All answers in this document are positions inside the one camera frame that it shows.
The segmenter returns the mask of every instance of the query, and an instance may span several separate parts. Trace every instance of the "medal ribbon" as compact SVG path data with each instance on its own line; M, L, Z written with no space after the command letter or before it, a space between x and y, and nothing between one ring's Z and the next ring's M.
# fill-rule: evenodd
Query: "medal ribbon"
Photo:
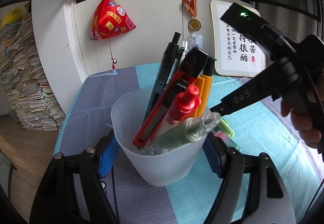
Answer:
M182 0L182 4L187 6L189 12L193 15L194 18L197 17L197 0Z

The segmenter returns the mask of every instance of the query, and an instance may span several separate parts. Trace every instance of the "white plastic cup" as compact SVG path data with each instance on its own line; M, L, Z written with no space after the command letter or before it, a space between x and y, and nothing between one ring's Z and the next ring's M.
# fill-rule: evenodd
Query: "white plastic cup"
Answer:
M111 119L116 140L133 166L147 183L160 187L170 185L189 173L207 135L165 154L138 154L132 142L142 126L152 89L148 87L122 96L111 109Z

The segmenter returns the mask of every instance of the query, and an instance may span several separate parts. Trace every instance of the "blue tablecloth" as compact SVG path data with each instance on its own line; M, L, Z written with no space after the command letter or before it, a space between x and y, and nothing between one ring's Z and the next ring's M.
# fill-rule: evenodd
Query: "blue tablecloth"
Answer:
M54 153L69 156L96 145L112 127L113 104L128 92L152 86L158 68L158 63L146 64L88 77L66 116ZM222 97L246 81L245 78L213 76L207 105L218 104ZM290 118L280 116L280 100L272 102L271 98L266 98L226 119L235 131L234 141L243 148L242 153L270 155L287 188L296 219L301 220L324 176L323 162L317 151L300 139ZM113 205L111 173L103 181L107 198ZM204 222L213 205L221 179L212 173L201 151L184 179L167 187L150 186L120 150L114 163L114 184L122 224L199 224ZM82 216L89 219L79 177L75 177L75 186ZM233 220L243 213L247 186L248 175L245 175Z

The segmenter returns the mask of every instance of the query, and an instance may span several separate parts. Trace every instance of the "medal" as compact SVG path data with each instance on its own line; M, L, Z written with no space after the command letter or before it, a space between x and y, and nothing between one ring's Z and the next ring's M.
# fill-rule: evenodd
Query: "medal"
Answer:
M189 21L188 28L191 31L199 31L201 29L201 23L196 19L197 17L197 0L182 0L182 3L187 6L188 11L193 15L193 19Z
M188 27L192 31L199 31L201 29L201 23L196 18L192 19L188 23Z

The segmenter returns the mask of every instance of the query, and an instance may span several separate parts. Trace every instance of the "stack of papers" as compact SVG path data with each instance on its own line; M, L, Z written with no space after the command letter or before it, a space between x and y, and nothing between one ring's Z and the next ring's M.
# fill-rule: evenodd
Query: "stack of papers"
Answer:
M60 130L65 114L39 59L31 14L25 14L22 21L15 24L16 28L13 24L5 25L0 32L0 50L5 51L5 57L0 53L4 66L0 70L1 85L24 128Z

